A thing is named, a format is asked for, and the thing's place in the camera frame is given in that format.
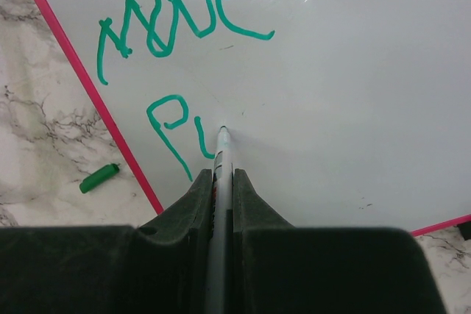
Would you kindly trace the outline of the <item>pink framed whiteboard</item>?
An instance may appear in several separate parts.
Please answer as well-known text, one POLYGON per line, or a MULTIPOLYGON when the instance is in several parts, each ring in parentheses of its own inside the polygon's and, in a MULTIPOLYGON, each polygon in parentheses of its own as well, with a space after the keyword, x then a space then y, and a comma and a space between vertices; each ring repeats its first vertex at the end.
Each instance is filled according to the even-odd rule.
POLYGON ((34 0, 157 212, 213 164, 299 226, 470 219, 470 0, 34 0))

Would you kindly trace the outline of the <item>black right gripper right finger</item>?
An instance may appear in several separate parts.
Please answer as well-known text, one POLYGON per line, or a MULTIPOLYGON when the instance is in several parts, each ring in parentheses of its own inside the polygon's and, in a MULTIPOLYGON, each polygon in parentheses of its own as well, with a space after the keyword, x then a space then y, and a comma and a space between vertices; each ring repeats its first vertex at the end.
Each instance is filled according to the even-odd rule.
POLYGON ((445 312, 408 232, 292 226, 241 169, 233 201, 233 313, 445 312))

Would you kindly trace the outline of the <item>white marker pen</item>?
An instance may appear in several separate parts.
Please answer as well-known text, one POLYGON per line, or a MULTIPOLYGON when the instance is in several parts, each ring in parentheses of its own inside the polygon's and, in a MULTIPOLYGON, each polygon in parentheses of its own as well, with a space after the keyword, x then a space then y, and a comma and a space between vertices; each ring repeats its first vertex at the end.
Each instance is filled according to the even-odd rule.
POLYGON ((222 126, 217 135, 213 169, 212 236, 208 249, 205 312, 226 313, 232 257, 233 159, 231 137, 222 126))

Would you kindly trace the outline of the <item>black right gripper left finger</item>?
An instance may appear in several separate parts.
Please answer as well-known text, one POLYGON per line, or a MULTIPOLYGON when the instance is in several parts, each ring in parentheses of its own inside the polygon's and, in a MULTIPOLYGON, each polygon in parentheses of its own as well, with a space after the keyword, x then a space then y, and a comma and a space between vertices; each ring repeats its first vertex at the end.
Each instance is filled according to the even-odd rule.
POLYGON ((1 229, 3 313, 201 313, 212 173, 141 227, 1 229))

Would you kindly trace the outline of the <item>green marker cap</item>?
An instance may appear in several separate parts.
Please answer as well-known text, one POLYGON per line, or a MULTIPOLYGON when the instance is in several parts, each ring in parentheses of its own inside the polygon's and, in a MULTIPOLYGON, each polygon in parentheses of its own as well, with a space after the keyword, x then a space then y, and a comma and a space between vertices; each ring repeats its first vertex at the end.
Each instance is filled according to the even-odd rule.
POLYGON ((99 170, 93 172, 91 175, 82 180, 82 182, 79 184, 81 193, 88 193, 102 183, 113 178, 119 171, 119 166, 115 163, 101 167, 99 170))

